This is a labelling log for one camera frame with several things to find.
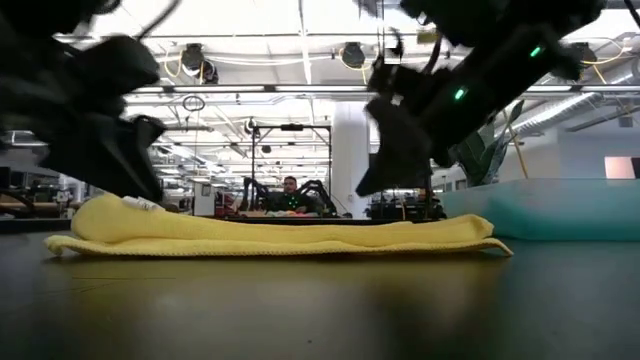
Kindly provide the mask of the white building pillar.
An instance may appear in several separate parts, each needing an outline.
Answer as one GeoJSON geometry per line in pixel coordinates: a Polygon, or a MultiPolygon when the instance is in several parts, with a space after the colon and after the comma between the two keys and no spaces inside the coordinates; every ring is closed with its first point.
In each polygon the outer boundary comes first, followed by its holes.
{"type": "Polygon", "coordinates": [[[332,122],[331,186],[342,213],[364,219],[368,200],[356,187],[369,166],[369,123],[363,102],[337,102],[332,122]]]}

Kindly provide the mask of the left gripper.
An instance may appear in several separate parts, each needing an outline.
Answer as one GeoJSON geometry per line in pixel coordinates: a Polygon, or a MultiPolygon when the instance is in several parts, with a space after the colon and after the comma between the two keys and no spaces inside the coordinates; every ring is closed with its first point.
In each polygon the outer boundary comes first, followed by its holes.
{"type": "Polygon", "coordinates": [[[85,49],[0,22],[0,150],[27,130],[48,145],[39,165],[120,197],[158,202],[163,190],[148,148],[165,131],[157,118],[121,118],[130,82],[117,75],[130,37],[85,49]]]}

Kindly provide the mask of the teal translucent plastic bin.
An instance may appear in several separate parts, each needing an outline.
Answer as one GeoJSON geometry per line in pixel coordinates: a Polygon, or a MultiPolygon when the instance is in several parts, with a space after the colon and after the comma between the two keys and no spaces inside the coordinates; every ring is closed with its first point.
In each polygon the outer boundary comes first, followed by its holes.
{"type": "Polygon", "coordinates": [[[516,180],[441,193],[439,199],[448,216],[483,217],[500,238],[640,241],[640,180],[516,180]]]}

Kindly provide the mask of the black metal frame rig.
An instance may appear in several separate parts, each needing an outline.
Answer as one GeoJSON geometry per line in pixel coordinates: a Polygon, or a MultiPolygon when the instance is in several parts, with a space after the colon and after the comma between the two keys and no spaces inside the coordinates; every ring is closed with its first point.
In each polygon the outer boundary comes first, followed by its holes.
{"type": "Polygon", "coordinates": [[[274,129],[280,131],[289,131],[289,132],[299,132],[303,130],[311,130],[317,137],[319,137],[324,144],[328,147],[328,193],[331,193],[332,185],[331,185],[331,175],[332,175],[332,165],[333,165],[333,138],[332,138],[332,126],[331,125],[305,125],[299,123],[286,123],[282,125],[254,125],[251,130],[251,180],[254,181],[255,170],[256,170],[256,146],[267,137],[274,129]],[[266,132],[259,139],[256,138],[255,131],[265,129],[266,132]],[[328,134],[328,138],[323,138],[318,130],[326,130],[328,134]]]}

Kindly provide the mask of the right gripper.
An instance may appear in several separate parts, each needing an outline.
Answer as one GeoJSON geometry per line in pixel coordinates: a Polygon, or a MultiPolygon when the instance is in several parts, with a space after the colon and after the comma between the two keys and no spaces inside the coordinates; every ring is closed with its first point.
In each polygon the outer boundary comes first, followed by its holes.
{"type": "Polygon", "coordinates": [[[430,160],[478,130],[497,111],[560,63],[553,29],[473,30],[459,44],[470,49],[452,68],[428,71],[434,84],[416,105],[374,98],[365,107],[380,144],[356,187],[360,197],[401,185],[430,160]]]}

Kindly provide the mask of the yellow microfiber towel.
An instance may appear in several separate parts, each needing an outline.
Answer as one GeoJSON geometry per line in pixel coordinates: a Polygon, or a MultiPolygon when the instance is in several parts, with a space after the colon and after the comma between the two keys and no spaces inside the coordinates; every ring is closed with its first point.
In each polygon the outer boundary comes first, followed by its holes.
{"type": "Polygon", "coordinates": [[[339,253],[451,253],[499,249],[493,225],[476,215],[428,223],[273,225],[214,220],[169,212],[146,200],[105,194],[85,202],[68,235],[44,244],[87,255],[297,256],[339,253]]]}

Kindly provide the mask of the silver corrugated air duct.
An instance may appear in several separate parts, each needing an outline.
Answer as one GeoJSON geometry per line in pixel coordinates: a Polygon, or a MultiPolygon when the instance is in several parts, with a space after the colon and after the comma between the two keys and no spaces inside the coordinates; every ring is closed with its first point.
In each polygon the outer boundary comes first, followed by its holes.
{"type": "Polygon", "coordinates": [[[640,92],[640,70],[634,68],[610,80],[580,85],[580,90],[576,94],[557,102],[544,104],[539,111],[531,110],[525,113],[524,118],[513,125],[512,129],[521,136],[542,132],[548,127],[577,116],[584,110],[593,109],[596,104],[600,104],[605,99],[606,94],[613,94],[620,87],[633,86],[638,87],[640,92]]]}

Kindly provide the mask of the green snake plant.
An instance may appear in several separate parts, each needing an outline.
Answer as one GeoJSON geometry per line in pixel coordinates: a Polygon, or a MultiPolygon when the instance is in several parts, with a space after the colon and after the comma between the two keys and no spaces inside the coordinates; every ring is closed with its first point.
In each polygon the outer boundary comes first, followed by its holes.
{"type": "Polygon", "coordinates": [[[468,188],[489,185],[496,178],[506,156],[508,145],[516,138],[512,123],[521,115],[523,105],[524,100],[515,103],[505,122],[505,127],[489,144],[485,143],[483,134],[487,131],[489,135],[493,135],[494,132],[487,123],[451,149],[452,156],[466,176],[468,188]]]}

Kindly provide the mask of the pale pink wall panel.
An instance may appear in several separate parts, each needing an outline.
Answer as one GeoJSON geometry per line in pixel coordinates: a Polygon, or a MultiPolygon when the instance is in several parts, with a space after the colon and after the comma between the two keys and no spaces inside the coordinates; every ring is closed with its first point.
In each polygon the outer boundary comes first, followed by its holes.
{"type": "Polygon", "coordinates": [[[635,179],[632,157],[605,157],[605,175],[607,179],[635,179]]]}

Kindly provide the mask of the person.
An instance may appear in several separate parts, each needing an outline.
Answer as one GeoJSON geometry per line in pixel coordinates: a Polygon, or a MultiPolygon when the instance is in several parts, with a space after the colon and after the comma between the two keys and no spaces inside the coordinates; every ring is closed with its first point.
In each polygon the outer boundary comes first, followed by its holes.
{"type": "Polygon", "coordinates": [[[298,192],[295,177],[287,176],[283,180],[283,192],[272,203],[272,210],[306,214],[314,210],[314,202],[309,196],[298,192]]]}

